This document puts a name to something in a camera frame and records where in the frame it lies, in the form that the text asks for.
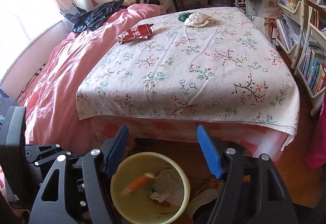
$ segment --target pink duvet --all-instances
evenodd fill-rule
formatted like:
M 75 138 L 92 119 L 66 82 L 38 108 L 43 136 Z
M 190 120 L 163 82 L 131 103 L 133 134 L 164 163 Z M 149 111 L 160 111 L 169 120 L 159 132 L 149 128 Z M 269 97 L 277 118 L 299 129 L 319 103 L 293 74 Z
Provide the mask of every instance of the pink duvet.
M 19 100 L 21 106 L 26 106 L 26 142 L 59 143 L 65 150 L 86 152 L 94 132 L 88 120 L 78 119 L 79 85 L 116 43 L 117 35 L 160 14 L 159 6 L 134 4 L 114 13 L 96 31 L 70 33 L 55 47 L 35 84 Z

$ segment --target bookshelf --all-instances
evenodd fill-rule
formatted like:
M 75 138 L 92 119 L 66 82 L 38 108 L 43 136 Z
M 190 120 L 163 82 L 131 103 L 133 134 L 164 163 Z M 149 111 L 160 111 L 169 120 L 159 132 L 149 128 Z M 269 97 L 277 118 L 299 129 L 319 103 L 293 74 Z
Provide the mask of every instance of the bookshelf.
M 317 2 L 315 0 L 306 0 L 306 4 L 311 7 L 312 9 L 315 9 L 317 10 L 320 14 L 322 15 L 326 15 L 326 10 L 319 7 L 317 5 Z M 318 42 L 323 42 L 323 41 L 326 41 L 326 35 L 324 33 L 322 33 L 318 28 L 316 28 L 316 26 L 313 24 L 313 21 L 312 21 L 312 17 L 310 17 L 309 19 L 309 25 L 310 27 L 313 29 L 314 32 L 316 32 L 317 34 L 319 34 L 320 36 L 317 36 L 317 38 L 319 39 L 316 39 L 316 37 L 314 37 Z
M 309 6 L 308 10 L 308 24 L 307 24 L 307 35 L 304 42 L 304 47 L 301 53 L 301 57 L 299 59 L 298 65 L 295 69 L 294 75 L 297 77 L 300 77 L 302 81 L 304 82 L 304 85 L 306 87 L 306 90 L 308 92 L 309 99 L 311 101 L 311 104 L 313 106 L 312 110 L 310 111 L 311 116 L 316 115 L 319 113 L 323 101 L 324 101 L 324 95 L 325 95 L 325 87 L 323 87 L 320 91 L 313 93 L 311 88 L 309 87 L 308 82 L 306 81 L 306 78 L 304 74 L 302 73 L 301 69 L 303 68 L 303 65 L 306 61 L 306 50 L 309 45 L 309 38 L 310 35 L 319 43 L 319 45 L 325 50 L 326 48 L 326 36 L 314 26 L 312 21 L 312 12 L 313 9 L 318 9 L 321 12 L 326 11 L 322 8 L 320 8 L 314 0 L 306 0 L 306 5 Z
M 290 51 L 287 51 L 284 48 L 280 40 L 276 40 L 277 44 L 285 51 L 286 55 L 291 60 L 291 68 L 295 69 L 303 49 L 301 42 L 304 28 L 308 23 L 308 18 L 306 15 L 308 8 L 306 7 L 305 0 L 299 0 L 298 3 L 294 5 L 294 8 L 289 7 L 289 0 L 278 0 L 278 5 L 281 7 L 283 15 L 289 17 L 300 26 L 298 44 L 294 45 Z

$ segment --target pink cloth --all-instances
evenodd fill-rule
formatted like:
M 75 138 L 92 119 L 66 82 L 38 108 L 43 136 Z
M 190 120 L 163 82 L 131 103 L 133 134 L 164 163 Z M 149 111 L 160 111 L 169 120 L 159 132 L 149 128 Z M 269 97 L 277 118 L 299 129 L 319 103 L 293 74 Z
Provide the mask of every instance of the pink cloth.
M 205 122 L 193 120 L 146 119 L 126 116 L 96 116 L 90 124 L 98 141 L 114 137 L 120 126 L 129 128 L 129 140 L 153 138 L 197 142 L 197 127 L 203 125 L 212 136 L 246 147 L 254 157 L 266 153 L 275 162 L 282 154 L 288 134 L 272 128 L 239 122 Z
M 324 107 L 326 106 L 326 94 L 324 95 Z M 320 115 L 316 127 L 316 131 L 307 155 L 304 158 L 305 162 L 311 169 L 318 168 L 326 163 L 326 111 L 325 108 Z
M 88 120 L 78 119 L 79 85 L 116 43 L 117 35 L 143 19 L 160 14 L 159 6 L 134 4 L 114 13 L 96 31 L 70 33 L 55 47 L 35 84 L 18 102 L 26 106 L 26 143 L 59 143 L 65 150 L 86 152 L 94 132 Z

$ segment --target white crumpled cloth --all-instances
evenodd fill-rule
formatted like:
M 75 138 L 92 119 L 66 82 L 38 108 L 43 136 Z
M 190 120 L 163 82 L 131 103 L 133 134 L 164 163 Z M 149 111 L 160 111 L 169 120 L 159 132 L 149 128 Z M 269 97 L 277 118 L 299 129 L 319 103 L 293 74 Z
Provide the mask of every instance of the white crumpled cloth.
M 188 27 L 203 27 L 209 23 L 209 19 L 212 16 L 209 16 L 204 13 L 192 13 L 185 20 L 185 26 Z

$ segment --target pink blanket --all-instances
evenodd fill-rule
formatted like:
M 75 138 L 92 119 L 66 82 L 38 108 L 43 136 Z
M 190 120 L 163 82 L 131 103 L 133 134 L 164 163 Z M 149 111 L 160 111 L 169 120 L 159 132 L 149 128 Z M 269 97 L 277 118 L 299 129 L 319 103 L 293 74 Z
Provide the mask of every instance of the pink blanket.
M 314 137 L 308 148 L 305 162 L 311 169 L 316 169 L 326 164 L 326 94 L 324 96 L 324 109 L 320 115 Z
M 26 143 L 59 143 L 65 150 L 86 152 L 94 132 L 88 120 L 78 119 L 79 85 L 116 43 L 117 35 L 143 19 L 160 14 L 159 6 L 134 4 L 113 14 L 96 31 L 70 33 L 55 47 L 35 84 L 18 102 L 26 106 Z

